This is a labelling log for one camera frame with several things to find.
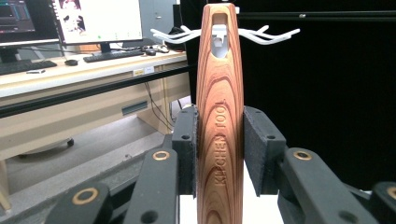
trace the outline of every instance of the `white surface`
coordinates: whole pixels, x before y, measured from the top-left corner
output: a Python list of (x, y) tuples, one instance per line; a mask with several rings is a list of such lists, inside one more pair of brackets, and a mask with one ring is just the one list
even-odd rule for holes
[[(180, 224), (197, 223), (197, 203), (192, 196), (180, 196)], [(277, 195), (256, 197), (248, 170), (244, 169), (244, 224), (283, 224), (277, 207)]]
[(166, 54), (157, 54), (157, 56), (136, 56), (99, 63), (85, 63), (82, 60), (85, 56), (87, 55), (80, 54), (68, 58), (78, 60), (78, 66), (64, 65), (65, 58), (51, 59), (58, 66), (47, 68), (43, 74), (15, 73), (0, 76), (0, 98), (61, 87), (101, 77), (110, 77), (127, 72), (132, 73), (135, 69), (150, 66), (186, 61), (185, 53), (173, 51)]

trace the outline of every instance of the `white desk surface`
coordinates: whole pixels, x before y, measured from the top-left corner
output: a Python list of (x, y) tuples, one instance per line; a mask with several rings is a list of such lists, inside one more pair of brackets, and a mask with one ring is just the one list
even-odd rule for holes
[(136, 56), (98, 63), (85, 63), (82, 58), (86, 56), (87, 54), (79, 54), (67, 57), (68, 60), (78, 60), (77, 66), (65, 65), (66, 58), (64, 57), (49, 59), (58, 66), (47, 68), (43, 74), (23, 72), (0, 76), (0, 98), (187, 60), (185, 52), (174, 51), (158, 53), (156, 56)]

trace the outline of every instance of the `computer mouse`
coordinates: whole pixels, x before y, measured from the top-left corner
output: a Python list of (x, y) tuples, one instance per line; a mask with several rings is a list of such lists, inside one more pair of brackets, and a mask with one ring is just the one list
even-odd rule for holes
[(157, 51), (155, 51), (155, 50), (146, 50), (145, 53), (148, 56), (155, 56), (157, 54)]
[(70, 60), (64, 61), (64, 64), (66, 64), (67, 66), (76, 66), (76, 65), (78, 65), (78, 61), (74, 60), (74, 59), (70, 59)]

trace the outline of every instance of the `wood grain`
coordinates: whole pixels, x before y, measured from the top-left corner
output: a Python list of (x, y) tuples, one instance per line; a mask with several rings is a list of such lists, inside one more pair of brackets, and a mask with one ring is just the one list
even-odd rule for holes
[[(214, 24), (227, 25), (228, 52), (211, 52)], [(243, 82), (235, 9), (204, 8), (198, 61), (198, 223), (242, 223)]]

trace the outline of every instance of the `desk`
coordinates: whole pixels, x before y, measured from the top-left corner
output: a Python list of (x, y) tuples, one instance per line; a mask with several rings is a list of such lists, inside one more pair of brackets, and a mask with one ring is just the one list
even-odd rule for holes
[[(78, 66), (64, 65), (65, 58), (51, 59), (58, 64), (43, 74), (18, 73), (0, 76), (0, 105), (10, 105), (81, 90), (130, 78), (134, 70), (153, 67), (162, 71), (186, 64), (185, 53), (169, 52), (157, 56), (137, 56), (99, 63), (84, 63), (78, 55)], [(187, 73), (157, 79), (149, 83), (154, 102), (169, 118), (169, 103), (190, 95)], [(122, 119), (124, 107), (138, 106), (137, 116), (161, 133), (169, 130), (152, 114), (150, 99), (144, 84), (108, 91), (72, 102), (53, 105), (0, 119), (0, 202), (7, 196), (5, 159), (41, 148), (86, 132), (90, 129)]]

